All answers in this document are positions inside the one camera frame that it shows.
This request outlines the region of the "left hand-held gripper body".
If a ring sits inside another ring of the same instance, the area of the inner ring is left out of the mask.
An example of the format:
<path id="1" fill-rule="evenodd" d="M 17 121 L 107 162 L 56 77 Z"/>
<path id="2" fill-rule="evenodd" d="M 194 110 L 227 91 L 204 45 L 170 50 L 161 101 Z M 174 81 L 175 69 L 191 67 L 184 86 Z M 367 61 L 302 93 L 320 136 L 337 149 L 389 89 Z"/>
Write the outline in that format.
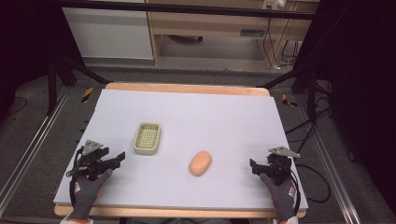
<path id="1" fill-rule="evenodd" d="M 108 147 L 102 144 L 87 140 L 85 145 L 78 151 L 81 157 L 77 159 L 74 174 L 87 175 L 90 180 L 97 179 L 101 171 L 102 158 L 109 153 Z"/>

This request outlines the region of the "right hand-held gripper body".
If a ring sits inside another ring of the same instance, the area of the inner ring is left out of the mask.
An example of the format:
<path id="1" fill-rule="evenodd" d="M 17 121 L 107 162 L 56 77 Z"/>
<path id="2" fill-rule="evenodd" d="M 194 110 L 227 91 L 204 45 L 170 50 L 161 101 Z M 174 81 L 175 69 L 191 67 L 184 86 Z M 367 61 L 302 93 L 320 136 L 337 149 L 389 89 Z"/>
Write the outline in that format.
<path id="1" fill-rule="evenodd" d="M 267 161 L 270 165 L 270 174 L 268 176 L 274 184 L 282 184 L 290 176 L 291 159 L 300 158 L 301 155 L 286 147 L 270 148 L 269 152 Z"/>

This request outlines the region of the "pale green soap dish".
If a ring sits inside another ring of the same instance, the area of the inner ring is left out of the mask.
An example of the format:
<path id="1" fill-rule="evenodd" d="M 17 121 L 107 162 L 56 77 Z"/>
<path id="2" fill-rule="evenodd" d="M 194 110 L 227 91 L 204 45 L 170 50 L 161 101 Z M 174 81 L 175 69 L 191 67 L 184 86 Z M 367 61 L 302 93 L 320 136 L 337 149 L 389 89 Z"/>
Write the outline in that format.
<path id="1" fill-rule="evenodd" d="M 134 152 L 138 155 L 155 155 L 158 152 L 161 131 L 158 123 L 140 123 L 134 137 Z"/>

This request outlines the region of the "orange soap bar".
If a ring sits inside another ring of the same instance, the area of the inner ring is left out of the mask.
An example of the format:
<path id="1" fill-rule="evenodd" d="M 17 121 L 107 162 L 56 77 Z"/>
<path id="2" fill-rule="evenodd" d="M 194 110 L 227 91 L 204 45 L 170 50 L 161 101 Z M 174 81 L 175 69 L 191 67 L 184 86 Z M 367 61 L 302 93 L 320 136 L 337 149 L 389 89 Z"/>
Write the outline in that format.
<path id="1" fill-rule="evenodd" d="M 196 176 L 202 175 L 212 162 L 212 156 L 207 151 L 198 152 L 191 160 L 189 171 Z"/>

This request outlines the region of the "yellow black tape marker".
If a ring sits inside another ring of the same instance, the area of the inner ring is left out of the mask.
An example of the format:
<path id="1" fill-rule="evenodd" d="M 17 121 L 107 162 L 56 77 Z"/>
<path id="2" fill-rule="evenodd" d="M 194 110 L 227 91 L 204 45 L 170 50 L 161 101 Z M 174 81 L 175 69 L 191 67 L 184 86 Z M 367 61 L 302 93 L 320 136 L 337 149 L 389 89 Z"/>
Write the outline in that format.
<path id="1" fill-rule="evenodd" d="M 298 107 L 297 103 L 290 102 L 288 100 L 288 97 L 287 97 L 286 94 L 282 94 L 282 104 L 283 105 L 289 105 L 289 106 L 292 106 L 292 107 Z"/>
<path id="2" fill-rule="evenodd" d="M 83 97 L 81 99 L 82 103 L 87 103 L 88 99 L 90 98 L 91 94 L 93 92 L 93 87 L 89 87 L 84 91 Z"/>

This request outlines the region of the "black metal stand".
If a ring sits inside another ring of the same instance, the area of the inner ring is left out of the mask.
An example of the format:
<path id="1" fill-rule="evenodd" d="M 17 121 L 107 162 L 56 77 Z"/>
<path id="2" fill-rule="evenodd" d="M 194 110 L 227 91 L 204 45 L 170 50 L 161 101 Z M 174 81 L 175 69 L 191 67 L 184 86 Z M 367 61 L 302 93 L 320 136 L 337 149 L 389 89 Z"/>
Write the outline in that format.
<path id="1" fill-rule="evenodd" d="M 315 93 L 316 93 L 316 73 L 312 68 L 293 68 L 291 71 L 277 77 L 276 79 L 260 85 L 260 88 L 271 89 L 275 85 L 282 83 L 294 77 L 294 83 L 291 86 L 293 93 L 302 93 L 305 88 L 308 88 L 306 112 L 310 120 L 316 122 L 317 115 L 315 109 Z"/>
<path id="2" fill-rule="evenodd" d="M 100 84 L 109 84 L 111 80 L 98 76 L 93 71 L 89 70 L 85 65 L 74 62 L 64 56 L 54 57 L 48 64 L 48 89 L 49 89 L 49 108 L 47 114 L 54 112 L 57 100 L 57 77 L 59 77 L 65 86 L 73 86 L 77 80 L 72 73 L 73 70 L 78 70 L 80 73 L 95 80 Z"/>

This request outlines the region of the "white cabinet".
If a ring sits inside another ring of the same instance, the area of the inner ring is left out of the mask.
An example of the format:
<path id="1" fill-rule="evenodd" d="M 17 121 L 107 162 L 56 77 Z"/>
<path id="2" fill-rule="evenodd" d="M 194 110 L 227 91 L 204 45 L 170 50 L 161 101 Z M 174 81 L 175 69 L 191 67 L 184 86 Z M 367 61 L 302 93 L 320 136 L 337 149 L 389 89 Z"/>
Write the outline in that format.
<path id="1" fill-rule="evenodd" d="M 63 11 L 83 57 L 153 59 L 145 12 L 68 7 Z"/>

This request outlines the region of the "wooden desk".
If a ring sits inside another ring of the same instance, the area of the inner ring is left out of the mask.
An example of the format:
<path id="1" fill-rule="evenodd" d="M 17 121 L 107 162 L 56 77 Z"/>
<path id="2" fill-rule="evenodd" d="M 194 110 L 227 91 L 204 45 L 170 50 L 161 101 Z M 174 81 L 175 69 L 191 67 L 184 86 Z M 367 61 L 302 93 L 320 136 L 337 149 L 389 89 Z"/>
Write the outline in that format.
<path id="1" fill-rule="evenodd" d="M 281 10 L 274 11 L 314 13 L 317 11 L 319 1 L 286 0 L 286 5 Z M 145 0 L 145 2 L 148 4 L 262 9 L 263 0 Z M 253 37 L 259 41 L 266 66 L 275 67 L 280 64 L 278 55 L 286 42 L 304 40 L 311 22 L 295 19 L 150 12 L 148 24 L 155 59 L 159 58 L 160 39 L 164 35 Z"/>

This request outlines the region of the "white power strip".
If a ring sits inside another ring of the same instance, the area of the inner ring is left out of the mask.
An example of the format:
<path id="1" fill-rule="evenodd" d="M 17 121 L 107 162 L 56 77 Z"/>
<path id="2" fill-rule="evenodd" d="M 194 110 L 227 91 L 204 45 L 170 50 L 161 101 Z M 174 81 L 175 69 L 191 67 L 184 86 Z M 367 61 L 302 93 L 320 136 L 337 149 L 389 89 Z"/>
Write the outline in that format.
<path id="1" fill-rule="evenodd" d="M 281 10 L 286 5 L 286 0 L 263 0 L 262 9 Z"/>

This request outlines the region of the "black metal crossbar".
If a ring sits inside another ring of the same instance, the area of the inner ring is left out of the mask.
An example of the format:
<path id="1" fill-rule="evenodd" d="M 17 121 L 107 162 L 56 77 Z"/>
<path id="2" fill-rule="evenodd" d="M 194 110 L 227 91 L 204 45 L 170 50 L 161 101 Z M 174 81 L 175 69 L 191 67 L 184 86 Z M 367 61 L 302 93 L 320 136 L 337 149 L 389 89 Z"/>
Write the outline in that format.
<path id="1" fill-rule="evenodd" d="M 60 7 L 111 9 L 163 13 L 185 13 L 203 15 L 240 16 L 254 18 L 276 18 L 295 20 L 314 20 L 318 15 L 309 12 L 273 11 L 264 9 L 238 9 L 233 7 L 204 7 L 167 4 L 125 3 L 92 0 L 54 0 Z"/>

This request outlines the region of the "metal floor rail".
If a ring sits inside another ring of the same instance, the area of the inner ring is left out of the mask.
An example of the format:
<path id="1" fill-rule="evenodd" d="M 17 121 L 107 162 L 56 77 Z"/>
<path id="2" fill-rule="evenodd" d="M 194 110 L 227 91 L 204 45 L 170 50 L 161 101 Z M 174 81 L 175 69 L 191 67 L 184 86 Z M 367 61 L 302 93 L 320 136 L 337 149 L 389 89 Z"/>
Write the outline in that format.
<path id="1" fill-rule="evenodd" d="M 11 176 L 8 178 L 6 184 L 0 190 L 0 217 L 5 213 L 12 197 L 14 196 L 18 186 L 24 178 L 27 170 L 29 169 L 36 153 L 42 146 L 50 129 L 57 119 L 64 103 L 68 97 L 71 87 L 62 87 L 59 96 L 55 96 L 55 105 L 51 111 L 46 115 L 38 130 L 36 131 L 33 139 L 25 149 L 16 167 L 13 169 Z"/>
<path id="2" fill-rule="evenodd" d="M 330 109 L 329 103 L 320 96 L 314 98 L 313 101 L 314 116 L 317 121 L 310 125 L 313 129 L 312 140 L 314 143 L 314 149 L 318 154 L 322 171 L 330 187 L 330 198 L 329 202 L 337 203 L 337 210 L 343 217 L 343 224 L 361 224 L 360 216 L 351 201 L 347 189 L 342 181 L 338 171 L 336 170 L 334 163 L 325 147 L 323 139 L 318 130 L 318 121 L 320 117 L 323 117 Z"/>

